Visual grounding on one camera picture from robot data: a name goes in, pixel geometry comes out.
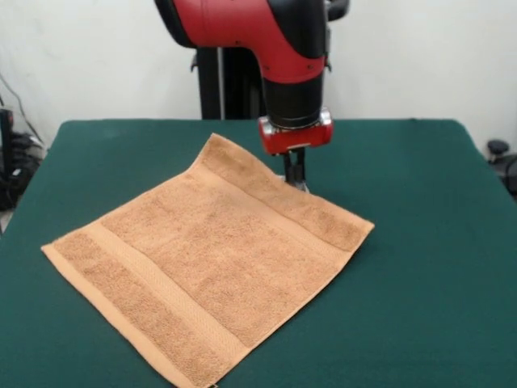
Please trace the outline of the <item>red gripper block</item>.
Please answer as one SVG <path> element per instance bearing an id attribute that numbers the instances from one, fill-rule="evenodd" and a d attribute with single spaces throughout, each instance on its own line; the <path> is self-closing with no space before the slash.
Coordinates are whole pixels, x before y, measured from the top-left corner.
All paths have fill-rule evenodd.
<path id="1" fill-rule="evenodd" d="M 305 147 L 314 148 L 328 144 L 333 135 L 334 122 L 328 119 L 302 129 L 280 129 L 271 124 L 266 117 L 261 117 L 258 120 L 258 129 L 266 152 L 270 155 L 283 154 L 285 182 L 295 182 L 297 187 L 305 187 Z M 297 150 L 294 178 L 289 153 L 292 150 Z"/>

